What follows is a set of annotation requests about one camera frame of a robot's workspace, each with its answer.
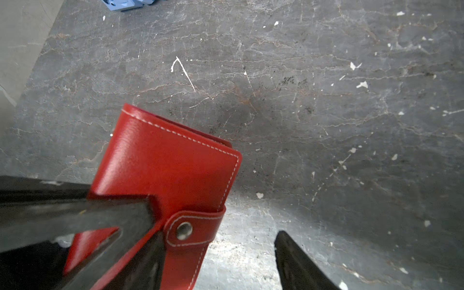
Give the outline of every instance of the red leather wallet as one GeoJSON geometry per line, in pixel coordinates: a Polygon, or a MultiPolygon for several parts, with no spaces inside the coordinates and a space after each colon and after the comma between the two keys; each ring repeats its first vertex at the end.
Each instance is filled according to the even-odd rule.
{"type": "MultiPolygon", "coordinates": [[[[161,289],[191,290],[226,211],[224,202],[241,161],[227,141],[125,104],[88,198],[149,197],[156,223],[92,290],[111,281],[157,231],[164,231],[166,245],[161,289]],[[193,232],[181,241],[175,229],[185,221],[193,232]]],[[[115,230],[77,234],[64,272],[115,230]]]]}

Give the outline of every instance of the silver snap button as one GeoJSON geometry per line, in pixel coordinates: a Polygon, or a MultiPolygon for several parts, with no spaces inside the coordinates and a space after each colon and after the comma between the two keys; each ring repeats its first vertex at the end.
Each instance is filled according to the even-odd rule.
{"type": "Polygon", "coordinates": [[[179,240],[183,241],[183,240],[188,239],[188,237],[190,237],[192,232],[193,232],[192,224],[189,223],[188,221],[185,221],[177,227],[176,237],[179,240]]]}

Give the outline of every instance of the gray marble surface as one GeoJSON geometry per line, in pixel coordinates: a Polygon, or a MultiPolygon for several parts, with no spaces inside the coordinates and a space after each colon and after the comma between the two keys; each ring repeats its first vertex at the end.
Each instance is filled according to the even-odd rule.
{"type": "Polygon", "coordinates": [[[244,156],[196,289],[280,289],[279,229],[349,289],[462,289],[461,5],[66,0],[0,173],[91,183],[131,103],[244,156]]]}

